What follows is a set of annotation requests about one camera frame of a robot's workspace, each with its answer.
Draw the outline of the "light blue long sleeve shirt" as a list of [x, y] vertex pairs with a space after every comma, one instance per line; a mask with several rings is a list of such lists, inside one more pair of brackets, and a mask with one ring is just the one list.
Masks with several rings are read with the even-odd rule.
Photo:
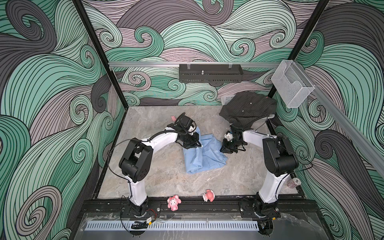
[[220, 151], [222, 143], [213, 134], [201, 135], [199, 127], [199, 142], [202, 147], [183, 149], [187, 174], [196, 174], [218, 169], [226, 165], [228, 158]]

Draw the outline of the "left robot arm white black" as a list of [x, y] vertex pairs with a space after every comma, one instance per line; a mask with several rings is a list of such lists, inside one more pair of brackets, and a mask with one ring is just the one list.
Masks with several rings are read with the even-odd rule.
[[145, 139], [129, 140], [119, 168], [129, 184], [130, 208], [135, 215], [142, 216], [147, 211], [149, 200], [145, 190], [145, 177], [149, 173], [153, 155], [172, 143], [177, 143], [186, 150], [201, 147], [199, 138], [195, 121], [182, 113], [164, 130]]

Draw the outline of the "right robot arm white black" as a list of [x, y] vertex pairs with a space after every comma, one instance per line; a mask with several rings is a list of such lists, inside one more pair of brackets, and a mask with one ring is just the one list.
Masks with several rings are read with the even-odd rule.
[[253, 209], [258, 218], [276, 219], [280, 217], [278, 200], [281, 188], [290, 174], [299, 166], [292, 144], [287, 136], [260, 133], [244, 127], [235, 117], [230, 117], [230, 130], [226, 132], [221, 152], [224, 154], [244, 152], [245, 146], [251, 144], [263, 149], [267, 174], [263, 186], [258, 191]]

